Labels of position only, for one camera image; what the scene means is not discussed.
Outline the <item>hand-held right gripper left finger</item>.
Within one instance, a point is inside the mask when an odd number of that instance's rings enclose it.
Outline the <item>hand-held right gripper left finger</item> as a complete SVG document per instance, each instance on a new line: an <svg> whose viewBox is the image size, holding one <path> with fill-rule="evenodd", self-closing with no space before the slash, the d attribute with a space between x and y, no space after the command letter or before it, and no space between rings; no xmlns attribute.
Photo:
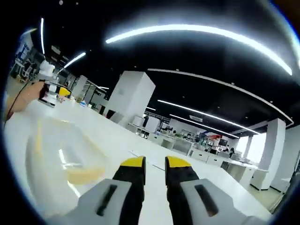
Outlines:
<svg viewBox="0 0 300 225"><path fill-rule="evenodd" d="M69 225L136 225L144 201L146 158L122 162L112 179L83 194L66 216Z"/></svg>

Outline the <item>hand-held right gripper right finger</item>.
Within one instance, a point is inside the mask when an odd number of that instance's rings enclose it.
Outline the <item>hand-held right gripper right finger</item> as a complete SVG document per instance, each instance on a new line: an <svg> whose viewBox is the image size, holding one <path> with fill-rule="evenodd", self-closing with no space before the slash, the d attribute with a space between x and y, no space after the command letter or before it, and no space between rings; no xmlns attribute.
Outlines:
<svg viewBox="0 0 300 225"><path fill-rule="evenodd" d="M208 179L200 179L191 164L165 157L166 197L175 225L247 225L232 198Z"/></svg>

